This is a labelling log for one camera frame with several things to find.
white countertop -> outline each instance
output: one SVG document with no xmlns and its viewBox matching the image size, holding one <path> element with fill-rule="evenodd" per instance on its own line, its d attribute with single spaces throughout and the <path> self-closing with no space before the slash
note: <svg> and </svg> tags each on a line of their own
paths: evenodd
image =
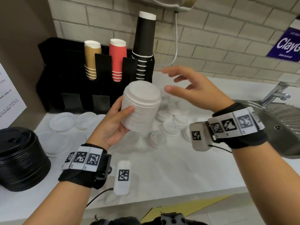
<svg viewBox="0 0 300 225">
<path fill-rule="evenodd" d="M 261 100 L 275 85 L 255 82 L 243 82 L 227 79 L 211 78 L 223 92 L 232 99 Z M 161 73 L 154 73 L 153 83 L 159 87 L 172 83 L 171 79 Z M 300 88 L 288 88 L 286 93 L 292 97 L 288 103 L 300 106 L 297 97 Z M 207 120 L 211 112 L 193 108 L 191 117 Z M 45 130 L 53 114 L 47 114 L 36 131 Z M 158 129 L 159 123 L 155 121 L 153 129 Z M 73 127 L 64 132 L 73 137 L 75 145 L 69 152 L 74 151 L 85 142 L 85 131 Z M 147 134 L 139 133 L 139 141 L 130 145 L 126 137 L 120 143 L 110 148 L 112 155 L 111 165 L 119 160 L 132 162 L 132 176 L 130 193 L 127 196 L 116 196 L 109 191 L 98 197 L 88 208 L 101 208 L 112 205 L 152 201 L 162 198 L 178 197 L 200 193 L 221 194 L 224 190 L 245 191 L 245 183 L 239 173 L 232 154 L 221 149 L 212 148 L 207 152 L 194 151 L 191 143 L 178 137 L 169 137 L 167 147 L 153 149 L 146 144 Z M 50 191 L 58 183 L 61 166 L 68 153 L 58 158 L 52 158 L 51 170 L 47 177 L 35 187 L 23 192 L 9 192 L 0 187 L 0 222 L 28 218 L 39 206 Z M 298 174 L 300 174 L 299 160 L 285 159 Z M 114 177 L 109 177 L 104 187 L 92 190 L 90 200 L 102 190 L 113 187 Z"/>
</svg>

brown paper cup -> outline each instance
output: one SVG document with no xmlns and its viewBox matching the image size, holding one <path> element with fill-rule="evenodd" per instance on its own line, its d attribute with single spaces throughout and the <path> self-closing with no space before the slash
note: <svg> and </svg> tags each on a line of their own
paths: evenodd
<svg viewBox="0 0 300 225">
<path fill-rule="evenodd" d="M 85 66 L 89 69 L 96 69 L 95 54 L 102 54 L 101 44 L 96 41 L 84 42 Z"/>
</svg>

red paper cup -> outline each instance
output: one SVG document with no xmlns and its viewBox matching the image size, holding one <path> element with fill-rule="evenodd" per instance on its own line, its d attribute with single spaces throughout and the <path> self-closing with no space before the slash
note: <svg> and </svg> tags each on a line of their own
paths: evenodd
<svg viewBox="0 0 300 225">
<path fill-rule="evenodd" d="M 112 73 L 122 76 L 123 58 L 127 57 L 126 41 L 111 39 L 109 55 L 112 57 Z"/>
</svg>

white brick wall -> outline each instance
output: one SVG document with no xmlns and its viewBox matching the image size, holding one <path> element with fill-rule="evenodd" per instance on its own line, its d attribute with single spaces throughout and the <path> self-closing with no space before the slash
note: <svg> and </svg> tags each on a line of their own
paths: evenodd
<svg viewBox="0 0 300 225">
<path fill-rule="evenodd" d="M 139 11 L 157 15 L 155 69 L 175 53 L 174 12 L 128 0 L 48 0 L 58 37 L 96 40 L 111 38 L 133 47 Z M 197 0 L 178 14 L 178 58 L 209 77 L 300 85 L 300 63 L 265 57 L 296 15 L 300 0 Z"/>
</svg>

cable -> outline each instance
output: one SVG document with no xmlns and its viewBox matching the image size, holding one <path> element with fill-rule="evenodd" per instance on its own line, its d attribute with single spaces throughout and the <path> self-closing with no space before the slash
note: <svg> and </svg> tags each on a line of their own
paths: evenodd
<svg viewBox="0 0 300 225">
<path fill-rule="evenodd" d="M 223 149 L 223 150 L 225 150 L 225 151 L 227 151 L 227 152 L 229 152 L 229 153 L 232 154 L 231 151 L 229 151 L 229 150 L 227 150 L 227 149 L 224 149 L 224 148 L 222 148 L 222 147 L 218 147 L 218 146 L 214 146 L 214 145 L 208 145 L 208 146 L 209 146 L 209 147 L 215 147 L 215 148 Z"/>
<path fill-rule="evenodd" d="M 175 12 L 175 38 L 176 38 L 176 41 L 175 41 L 175 57 L 174 57 L 173 61 L 170 64 L 162 65 L 161 67 L 171 66 L 177 58 L 177 52 L 178 52 L 177 14 L 178 14 L 178 12 Z"/>
<path fill-rule="evenodd" d="M 87 208 L 97 197 L 99 197 L 101 194 L 105 193 L 106 191 L 109 191 L 109 190 L 113 190 L 113 188 L 109 188 L 109 189 L 106 189 L 104 190 L 103 192 L 99 193 L 97 196 L 95 196 L 89 203 L 88 205 L 85 207 Z"/>
</svg>

